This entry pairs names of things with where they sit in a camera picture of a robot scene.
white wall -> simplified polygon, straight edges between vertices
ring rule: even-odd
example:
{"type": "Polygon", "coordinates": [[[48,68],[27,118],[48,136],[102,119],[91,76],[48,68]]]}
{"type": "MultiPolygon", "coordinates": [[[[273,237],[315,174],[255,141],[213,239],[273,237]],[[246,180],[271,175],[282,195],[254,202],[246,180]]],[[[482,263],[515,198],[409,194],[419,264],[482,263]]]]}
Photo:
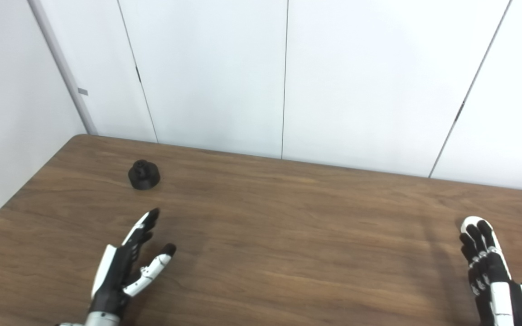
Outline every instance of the white wall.
{"type": "Polygon", "coordinates": [[[0,207],[83,132],[27,1],[0,0],[0,207]]]}
{"type": "Polygon", "coordinates": [[[433,177],[522,188],[522,0],[513,0],[433,177]]]}
{"type": "Polygon", "coordinates": [[[290,0],[283,158],[428,176],[505,0],[290,0]]]}
{"type": "Polygon", "coordinates": [[[92,132],[156,142],[116,0],[30,0],[92,132]],[[87,95],[77,93],[77,88],[87,95]]]}
{"type": "Polygon", "coordinates": [[[286,0],[121,0],[161,143],[281,157],[286,0]]]}

white cabinet door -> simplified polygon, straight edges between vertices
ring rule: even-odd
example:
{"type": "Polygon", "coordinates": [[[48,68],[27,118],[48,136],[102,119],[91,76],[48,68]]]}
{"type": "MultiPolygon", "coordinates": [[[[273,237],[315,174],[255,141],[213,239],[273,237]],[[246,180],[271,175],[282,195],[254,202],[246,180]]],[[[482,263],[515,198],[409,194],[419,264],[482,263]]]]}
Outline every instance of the white cabinet door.
{"type": "Polygon", "coordinates": [[[509,6],[432,177],[522,188],[522,0],[509,6]]]}
{"type": "Polygon", "coordinates": [[[29,4],[0,0],[0,207],[83,132],[29,4]]]}
{"type": "Polygon", "coordinates": [[[120,0],[161,143],[281,155],[286,0],[120,0]]]}
{"type": "Polygon", "coordinates": [[[116,0],[31,0],[93,132],[156,142],[116,0]]]}
{"type": "Polygon", "coordinates": [[[283,158],[428,176],[507,0],[290,0],[283,158]]]}

robot finger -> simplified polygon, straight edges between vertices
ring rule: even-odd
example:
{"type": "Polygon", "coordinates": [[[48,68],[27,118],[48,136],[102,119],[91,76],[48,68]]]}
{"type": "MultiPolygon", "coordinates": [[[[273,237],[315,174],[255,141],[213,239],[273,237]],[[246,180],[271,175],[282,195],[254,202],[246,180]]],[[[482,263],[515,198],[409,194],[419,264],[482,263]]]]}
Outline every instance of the robot finger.
{"type": "Polygon", "coordinates": [[[130,279],[128,285],[124,287],[124,293],[130,297],[134,297],[140,293],[162,272],[175,252],[176,246],[174,244],[164,246],[158,256],[156,256],[148,266],[141,267],[140,272],[134,274],[135,277],[130,279]]]}
{"type": "Polygon", "coordinates": [[[484,241],[487,244],[487,249],[495,248],[495,239],[493,239],[493,228],[485,220],[477,222],[477,229],[483,235],[484,241]]]}
{"type": "Polygon", "coordinates": [[[143,244],[145,243],[146,241],[149,241],[150,239],[152,239],[152,236],[153,236],[153,233],[152,232],[148,232],[148,233],[145,233],[142,238],[140,239],[140,243],[143,244]]]}
{"type": "Polygon", "coordinates": [[[160,214],[160,210],[158,208],[155,208],[147,213],[145,213],[128,233],[126,238],[124,238],[124,241],[122,242],[122,245],[125,245],[128,240],[130,240],[130,237],[134,234],[135,231],[138,229],[142,229],[143,233],[147,233],[150,231],[156,224],[156,220],[158,219],[158,215],[160,214]]]}
{"type": "Polygon", "coordinates": [[[479,255],[487,254],[487,246],[484,243],[483,235],[480,233],[476,225],[470,224],[466,226],[466,233],[474,240],[479,255]]]}
{"type": "Polygon", "coordinates": [[[469,263],[469,267],[470,265],[474,264],[474,262],[478,261],[477,250],[475,250],[474,247],[469,247],[466,244],[464,244],[460,248],[460,251],[462,252],[464,258],[466,258],[466,261],[469,263]]]}
{"type": "Polygon", "coordinates": [[[470,235],[468,235],[468,233],[460,233],[459,239],[462,242],[462,247],[465,248],[466,253],[473,257],[473,261],[476,261],[479,258],[479,252],[474,245],[474,240],[470,237],[470,235]]]}
{"type": "Polygon", "coordinates": [[[479,274],[477,273],[476,269],[469,268],[468,277],[469,277],[470,290],[473,291],[473,294],[478,297],[478,295],[480,295],[480,293],[482,291],[484,291],[485,288],[482,283],[477,282],[477,280],[479,278],[479,274]]]}

black 3d-printed part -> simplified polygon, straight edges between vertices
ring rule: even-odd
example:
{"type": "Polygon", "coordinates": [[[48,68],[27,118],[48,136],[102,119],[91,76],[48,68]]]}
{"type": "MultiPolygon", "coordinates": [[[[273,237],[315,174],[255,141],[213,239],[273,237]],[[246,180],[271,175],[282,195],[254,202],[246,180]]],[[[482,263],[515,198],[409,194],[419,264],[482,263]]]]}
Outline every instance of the black 3d-printed part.
{"type": "Polygon", "coordinates": [[[134,162],[130,171],[128,171],[128,179],[134,189],[148,190],[156,186],[160,181],[160,173],[155,163],[139,159],[134,162]]]}

door hinge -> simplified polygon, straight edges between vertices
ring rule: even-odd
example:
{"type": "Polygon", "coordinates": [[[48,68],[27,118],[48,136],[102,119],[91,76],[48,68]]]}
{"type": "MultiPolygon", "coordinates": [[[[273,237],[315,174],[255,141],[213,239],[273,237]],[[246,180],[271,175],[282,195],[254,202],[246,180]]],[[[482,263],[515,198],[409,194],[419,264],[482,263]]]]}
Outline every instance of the door hinge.
{"type": "Polygon", "coordinates": [[[454,118],[454,122],[458,121],[458,117],[460,117],[460,113],[462,112],[462,108],[464,108],[464,101],[462,101],[462,105],[460,105],[460,108],[458,109],[458,112],[456,113],[456,117],[454,118]]]}
{"type": "Polygon", "coordinates": [[[141,80],[141,78],[140,78],[140,72],[138,71],[138,66],[135,66],[135,67],[136,67],[136,74],[138,75],[138,81],[139,81],[140,83],[142,83],[142,80],[141,80]]]}

